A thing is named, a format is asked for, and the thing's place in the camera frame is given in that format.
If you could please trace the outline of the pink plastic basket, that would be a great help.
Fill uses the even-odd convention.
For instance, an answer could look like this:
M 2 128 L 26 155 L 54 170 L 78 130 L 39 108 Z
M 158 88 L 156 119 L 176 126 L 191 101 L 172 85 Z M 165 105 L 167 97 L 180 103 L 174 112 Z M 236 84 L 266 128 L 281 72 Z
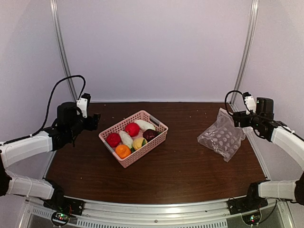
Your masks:
M 131 149 L 131 154 L 121 159 L 116 153 L 115 153 L 115 147 L 112 148 L 110 145 L 106 142 L 106 138 L 110 133 L 118 133 L 120 131 L 124 131 L 125 127 L 129 123 L 134 123 L 135 120 L 145 120 L 147 122 L 150 122 L 153 124 L 156 128 L 156 131 L 158 132 L 158 136 L 155 137 L 150 142 L 147 142 L 146 145 L 144 145 L 142 148 L 135 150 L 133 147 Z M 106 130 L 102 131 L 99 134 L 100 140 L 104 143 L 107 150 L 116 158 L 116 160 L 124 167 L 127 168 L 140 158 L 142 158 L 144 155 L 149 153 L 151 150 L 155 149 L 158 145 L 163 143 L 166 140 L 168 127 L 163 124 L 161 121 L 159 121 L 157 118 L 146 112 L 145 110 L 141 110 L 139 112 L 136 112 L 135 114 L 127 117 L 126 119 L 120 121 L 119 123 L 107 128 Z M 132 137 L 133 141 L 137 138 L 140 138 L 143 136 L 144 131 L 140 129 L 139 134 L 135 137 Z

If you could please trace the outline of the red toy fruit front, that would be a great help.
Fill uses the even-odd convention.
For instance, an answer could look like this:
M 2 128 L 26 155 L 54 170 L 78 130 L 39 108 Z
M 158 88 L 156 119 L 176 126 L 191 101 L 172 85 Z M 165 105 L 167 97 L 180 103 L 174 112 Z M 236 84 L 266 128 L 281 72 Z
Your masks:
M 106 142 L 110 145 L 110 147 L 114 148 L 117 147 L 121 142 L 121 137 L 118 133 L 110 133 L 106 138 Z

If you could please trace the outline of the red toy fruit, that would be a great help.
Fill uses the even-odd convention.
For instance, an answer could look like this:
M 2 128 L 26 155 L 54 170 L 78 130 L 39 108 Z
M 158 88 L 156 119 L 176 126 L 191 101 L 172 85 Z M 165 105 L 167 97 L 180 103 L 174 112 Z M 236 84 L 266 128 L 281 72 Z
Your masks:
M 110 133 L 106 138 L 106 142 L 110 145 L 110 147 L 114 148 L 117 147 L 121 142 L 121 137 L 118 133 Z
M 126 125 L 124 131 L 128 133 L 131 137 L 135 137 L 139 134 L 140 127 L 136 123 L 129 123 Z

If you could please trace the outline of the clear zip top bag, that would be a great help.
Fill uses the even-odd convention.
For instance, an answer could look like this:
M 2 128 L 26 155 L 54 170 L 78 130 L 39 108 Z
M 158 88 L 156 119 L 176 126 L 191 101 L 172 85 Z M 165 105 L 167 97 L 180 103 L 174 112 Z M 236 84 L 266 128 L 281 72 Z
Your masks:
M 197 142 L 229 162 L 240 148 L 246 135 L 242 128 L 235 127 L 232 117 L 220 108 L 216 121 L 197 137 Z

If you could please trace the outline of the orange toy fruit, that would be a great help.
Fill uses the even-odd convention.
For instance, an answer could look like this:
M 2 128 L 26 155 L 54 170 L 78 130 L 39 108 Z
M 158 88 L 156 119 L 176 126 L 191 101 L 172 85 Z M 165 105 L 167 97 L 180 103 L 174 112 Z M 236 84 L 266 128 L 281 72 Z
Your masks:
M 124 159 L 128 157 L 132 152 L 127 145 L 118 145 L 115 149 L 115 153 L 121 158 Z

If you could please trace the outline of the yellow toy fruit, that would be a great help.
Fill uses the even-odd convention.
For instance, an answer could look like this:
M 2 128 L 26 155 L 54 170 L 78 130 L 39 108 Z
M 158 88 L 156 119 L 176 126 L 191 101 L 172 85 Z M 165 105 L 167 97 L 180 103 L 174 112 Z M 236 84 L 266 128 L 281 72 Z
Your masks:
M 133 141 L 133 148 L 138 150 L 147 144 L 147 140 L 143 137 L 137 138 Z

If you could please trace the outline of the dark purple toy fruit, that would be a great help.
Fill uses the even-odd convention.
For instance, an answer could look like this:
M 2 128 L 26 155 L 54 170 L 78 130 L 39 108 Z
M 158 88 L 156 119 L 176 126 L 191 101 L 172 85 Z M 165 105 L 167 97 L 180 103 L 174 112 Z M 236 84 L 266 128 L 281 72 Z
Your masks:
M 143 134 L 142 134 L 143 138 L 150 142 L 151 140 L 153 140 L 155 137 L 158 136 L 158 132 L 153 130 L 153 129 L 147 129 Z

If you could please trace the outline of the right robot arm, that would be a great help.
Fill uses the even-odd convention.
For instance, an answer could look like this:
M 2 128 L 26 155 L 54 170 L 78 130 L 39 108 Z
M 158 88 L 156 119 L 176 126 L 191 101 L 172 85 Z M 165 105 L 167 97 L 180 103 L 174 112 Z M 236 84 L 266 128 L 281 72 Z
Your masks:
M 274 120 L 274 101 L 270 98 L 254 99 L 249 93 L 243 95 L 246 110 L 232 115 L 235 127 L 252 128 L 257 137 L 267 140 L 285 151 L 304 168 L 304 140 L 285 123 Z M 249 185 L 243 204 L 254 209 L 262 199 L 289 200 L 304 204 L 304 176 L 298 180 L 263 181 Z

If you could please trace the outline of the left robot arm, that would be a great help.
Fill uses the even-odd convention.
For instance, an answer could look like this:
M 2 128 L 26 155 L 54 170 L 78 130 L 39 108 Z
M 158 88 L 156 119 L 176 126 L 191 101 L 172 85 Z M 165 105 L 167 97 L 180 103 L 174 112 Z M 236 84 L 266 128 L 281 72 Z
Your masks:
M 83 131 L 98 128 L 100 114 L 87 115 L 87 106 L 63 103 L 57 108 L 57 119 L 53 125 L 37 134 L 21 137 L 0 144 L 0 194 L 21 195 L 49 200 L 58 211 L 68 207 L 63 190 L 52 181 L 38 180 L 14 174 L 7 168 L 21 160 L 41 153 L 54 152 L 67 144 L 74 144 Z

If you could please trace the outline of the white toy vegetable front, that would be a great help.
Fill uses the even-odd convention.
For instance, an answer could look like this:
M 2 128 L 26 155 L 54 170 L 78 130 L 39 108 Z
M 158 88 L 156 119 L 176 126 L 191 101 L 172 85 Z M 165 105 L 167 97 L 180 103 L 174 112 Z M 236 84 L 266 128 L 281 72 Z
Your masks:
M 132 149 L 133 147 L 133 139 L 132 137 L 125 131 L 120 131 L 119 136 L 121 137 L 121 141 L 124 145 Z

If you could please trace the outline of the white toy vegetable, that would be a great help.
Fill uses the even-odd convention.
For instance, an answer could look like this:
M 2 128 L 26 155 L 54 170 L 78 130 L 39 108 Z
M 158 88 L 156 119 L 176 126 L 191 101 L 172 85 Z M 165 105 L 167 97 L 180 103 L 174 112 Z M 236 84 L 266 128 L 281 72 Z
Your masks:
M 121 141 L 124 145 L 132 149 L 133 147 L 133 139 L 132 137 L 125 131 L 120 131 L 119 136 L 121 137 Z
M 154 131 L 156 130 L 155 126 L 152 123 L 147 122 L 145 120 L 135 120 L 134 122 L 140 127 L 142 131 L 146 131 L 149 129 Z

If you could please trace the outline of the white toy vegetable rear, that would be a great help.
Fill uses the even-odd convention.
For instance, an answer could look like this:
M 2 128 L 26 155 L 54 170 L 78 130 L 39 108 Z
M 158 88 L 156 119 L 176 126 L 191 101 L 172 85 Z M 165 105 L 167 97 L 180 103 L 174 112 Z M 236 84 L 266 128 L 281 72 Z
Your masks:
M 140 127 L 142 131 L 146 131 L 149 129 L 154 131 L 156 130 L 155 126 L 152 123 L 147 122 L 145 120 L 135 120 L 134 122 Z

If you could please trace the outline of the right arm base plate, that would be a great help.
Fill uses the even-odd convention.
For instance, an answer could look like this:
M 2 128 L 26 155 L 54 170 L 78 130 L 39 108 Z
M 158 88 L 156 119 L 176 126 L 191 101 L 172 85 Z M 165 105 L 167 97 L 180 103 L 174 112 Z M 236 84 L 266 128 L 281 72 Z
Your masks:
M 264 198 L 249 199 L 247 196 L 241 198 L 229 198 L 227 201 L 228 210 L 230 215 L 245 213 L 253 210 L 259 210 L 266 207 L 268 202 Z

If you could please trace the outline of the right aluminium frame post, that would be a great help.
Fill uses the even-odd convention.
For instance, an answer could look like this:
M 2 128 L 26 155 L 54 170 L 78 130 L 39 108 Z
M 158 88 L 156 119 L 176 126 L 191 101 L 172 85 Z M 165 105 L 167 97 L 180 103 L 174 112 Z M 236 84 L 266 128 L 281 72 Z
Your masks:
M 259 1 L 252 0 L 249 20 L 248 20 L 247 35 L 246 35 L 246 39 L 245 39 L 245 45 L 244 45 L 244 49 L 243 49 L 243 54 L 242 54 L 234 90 L 240 89 L 242 80 L 245 75 L 245 70 L 246 70 L 249 55 L 250 55 L 250 49 L 252 47 L 254 34 L 255 34 L 255 30 L 256 30 L 258 10 L 259 10 Z

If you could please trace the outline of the left aluminium frame post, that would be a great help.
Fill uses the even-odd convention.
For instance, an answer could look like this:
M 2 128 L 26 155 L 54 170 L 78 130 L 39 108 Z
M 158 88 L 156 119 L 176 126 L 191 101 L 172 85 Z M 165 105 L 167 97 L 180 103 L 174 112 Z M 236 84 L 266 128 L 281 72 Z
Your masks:
M 70 72 L 70 68 L 69 68 L 69 64 L 68 64 L 68 60 L 67 60 L 64 40 L 63 40 L 61 26 L 60 26 L 57 0 L 50 0 L 50 8 L 51 8 L 51 15 L 52 15 L 53 23 L 54 23 L 57 45 L 58 45 L 58 49 L 59 49 L 59 56 L 61 59 L 65 77 L 68 78 L 69 76 L 71 76 L 71 72 Z M 78 97 L 76 94 L 76 89 L 75 89 L 73 80 L 68 78 L 67 84 L 68 84 L 68 88 L 69 88 L 69 91 L 71 93 L 73 100 L 76 101 Z

